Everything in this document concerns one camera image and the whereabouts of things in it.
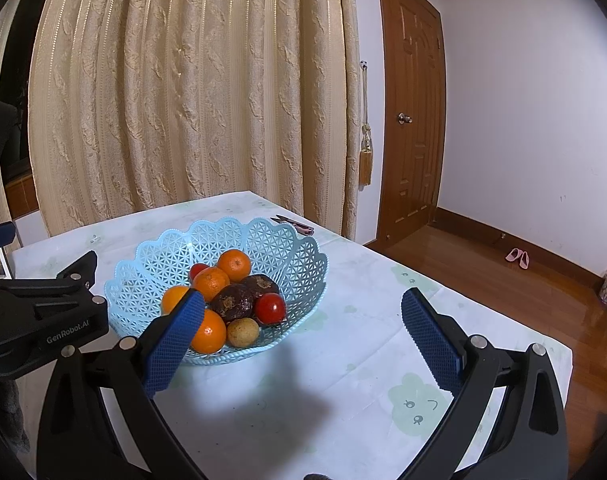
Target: fruit basket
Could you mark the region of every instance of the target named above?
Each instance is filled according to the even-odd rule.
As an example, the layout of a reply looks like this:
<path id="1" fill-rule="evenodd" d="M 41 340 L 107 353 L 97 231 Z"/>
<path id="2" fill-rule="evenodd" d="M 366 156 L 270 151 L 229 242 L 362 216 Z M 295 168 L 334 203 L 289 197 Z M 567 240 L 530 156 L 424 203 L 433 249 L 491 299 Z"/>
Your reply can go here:
<path id="1" fill-rule="evenodd" d="M 184 362 L 218 365 L 245 359 L 283 341 L 316 309 L 326 290 L 328 258 L 319 252 L 317 241 L 302 237 L 288 224 L 273 224 L 255 218 L 242 224 L 236 218 L 218 222 L 200 220 L 187 232 L 164 231 L 157 240 L 142 242 L 134 260 L 122 260 L 115 277 L 106 282 L 108 319 L 120 337 L 140 336 L 161 315 L 164 291 L 173 285 L 189 285 L 188 269 L 196 262 L 210 266 L 228 249 L 250 256 L 252 272 L 271 277 L 286 300 L 286 320 L 264 327 L 250 348 L 224 346 L 214 354 L 189 349 Z"/>

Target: white tablecloth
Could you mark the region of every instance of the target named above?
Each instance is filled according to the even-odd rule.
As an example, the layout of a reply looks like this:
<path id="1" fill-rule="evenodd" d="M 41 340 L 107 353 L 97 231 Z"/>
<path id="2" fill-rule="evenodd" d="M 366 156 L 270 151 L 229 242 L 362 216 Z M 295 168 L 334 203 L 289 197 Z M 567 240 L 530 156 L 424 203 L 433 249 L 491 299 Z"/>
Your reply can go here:
<path id="1" fill-rule="evenodd" d="M 137 245 L 168 228 L 186 231 L 199 219 L 295 215 L 251 192 L 145 211 L 86 226 L 12 255 L 17 278 L 52 278 L 88 250 L 99 257 L 96 285 Z M 301 480 L 311 472 L 336 480 L 396 479 L 419 452 L 452 396 L 436 382 L 399 316 L 405 290 L 418 286 L 437 312 L 453 316 L 468 334 L 498 348 L 548 349 L 565 402 L 572 354 L 558 341 L 476 303 L 434 280 L 315 226 L 328 255 L 328 289 L 314 313 L 277 347 L 214 367 L 182 365 L 170 388 L 155 396 L 169 426 L 211 480 Z M 114 332 L 85 349 L 109 348 Z M 34 450 L 49 364 L 22 378 L 21 402 L 34 474 Z M 501 402 L 496 389 L 460 466 L 475 462 Z M 106 404 L 124 451 L 144 466 L 114 398 Z"/>

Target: red tomato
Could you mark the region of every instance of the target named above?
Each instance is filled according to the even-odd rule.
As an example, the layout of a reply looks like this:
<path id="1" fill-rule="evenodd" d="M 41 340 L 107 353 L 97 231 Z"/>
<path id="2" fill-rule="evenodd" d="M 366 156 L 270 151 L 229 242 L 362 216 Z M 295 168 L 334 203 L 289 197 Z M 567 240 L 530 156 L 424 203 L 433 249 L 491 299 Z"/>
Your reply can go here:
<path id="1" fill-rule="evenodd" d="M 264 325 L 281 323 L 286 318 L 286 302 L 274 292 L 268 292 L 255 302 L 255 316 Z"/>
<path id="2" fill-rule="evenodd" d="M 207 268 L 208 266 L 206 264 L 195 264 L 190 267 L 190 272 L 188 273 L 188 275 L 190 276 L 190 283 L 192 283 L 192 280 L 195 279 L 195 276 L 199 274 L 199 272 Z"/>

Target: curtain tassel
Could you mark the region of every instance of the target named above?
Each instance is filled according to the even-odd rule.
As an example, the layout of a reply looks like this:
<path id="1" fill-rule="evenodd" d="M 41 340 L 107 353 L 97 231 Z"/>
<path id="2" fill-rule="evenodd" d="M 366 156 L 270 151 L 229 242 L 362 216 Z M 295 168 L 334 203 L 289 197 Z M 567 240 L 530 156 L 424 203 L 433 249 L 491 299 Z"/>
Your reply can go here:
<path id="1" fill-rule="evenodd" d="M 360 65 L 363 80 L 363 126 L 361 126 L 363 136 L 359 153 L 359 186 L 370 186 L 373 174 L 373 138 L 368 124 L 368 65 L 365 61 Z"/>

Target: pink slipper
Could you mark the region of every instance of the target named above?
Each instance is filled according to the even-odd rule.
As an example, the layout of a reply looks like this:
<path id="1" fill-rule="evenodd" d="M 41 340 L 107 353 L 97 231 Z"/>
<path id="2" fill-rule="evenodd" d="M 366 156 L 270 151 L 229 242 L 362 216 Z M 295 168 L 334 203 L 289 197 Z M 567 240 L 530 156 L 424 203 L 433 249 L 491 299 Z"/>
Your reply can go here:
<path id="1" fill-rule="evenodd" d="M 517 249 L 515 247 L 508 253 L 508 256 L 506 256 L 506 260 L 509 262 L 513 262 L 515 260 L 518 260 L 522 254 L 523 254 L 523 251 L 521 249 Z"/>
<path id="2" fill-rule="evenodd" d="M 519 260 L 519 267 L 521 267 L 522 269 L 527 269 L 529 264 L 530 256 L 528 256 L 528 253 L 523 251 L 523 254 L 521 255 L 521 260 Z"/>

